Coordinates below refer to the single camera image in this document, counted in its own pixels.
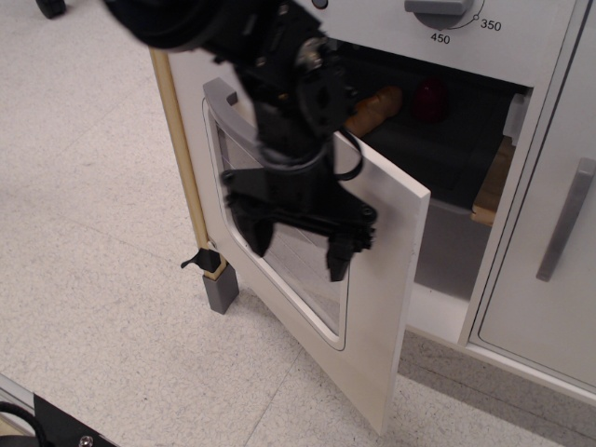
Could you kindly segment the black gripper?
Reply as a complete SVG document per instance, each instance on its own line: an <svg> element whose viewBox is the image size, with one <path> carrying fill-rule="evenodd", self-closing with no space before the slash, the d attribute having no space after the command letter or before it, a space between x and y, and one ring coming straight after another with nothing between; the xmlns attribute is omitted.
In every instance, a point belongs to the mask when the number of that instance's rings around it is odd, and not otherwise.
<svg viewBox="0 0 596 447"><path fill-rule="evenodd" d="M251 251L259 257L266 255L276 224L325 236L330 280L342 281L354 253L372 247L377 218L372 206L342 186L362 172L364 156L359 147L356 153L358 163L340 174L334 171L331 143L304 166L224 171L221 180L227 190L226 204Z"/></svg>

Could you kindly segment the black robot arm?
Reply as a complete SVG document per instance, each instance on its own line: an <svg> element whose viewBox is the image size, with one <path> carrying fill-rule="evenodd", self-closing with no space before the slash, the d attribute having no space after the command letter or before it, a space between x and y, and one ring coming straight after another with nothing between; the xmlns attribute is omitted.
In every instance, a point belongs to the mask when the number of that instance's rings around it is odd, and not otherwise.
<svg viewBox="0 0 596 447"><path fill-rule="evenodd" d="M355 93L319 21L293 1L110 1L107 9L145 45L197 48L230 63L257 123L256 169L222 176L238 232L264 256L277 224L328 240L330 278L373 243L374 208L345 190L362 170L334 167Z"/></svg>

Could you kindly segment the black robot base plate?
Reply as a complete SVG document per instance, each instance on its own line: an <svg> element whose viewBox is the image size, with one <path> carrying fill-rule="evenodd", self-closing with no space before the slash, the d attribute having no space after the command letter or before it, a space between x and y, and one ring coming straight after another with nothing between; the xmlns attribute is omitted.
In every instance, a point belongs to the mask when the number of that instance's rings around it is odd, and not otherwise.
<svg viewBox="0 0 596 447"><path fill-rule="evenodd" d="M116 443L100 432L36 394L34 394L34 416L44 429L50 446L116 446Z"/></svg>

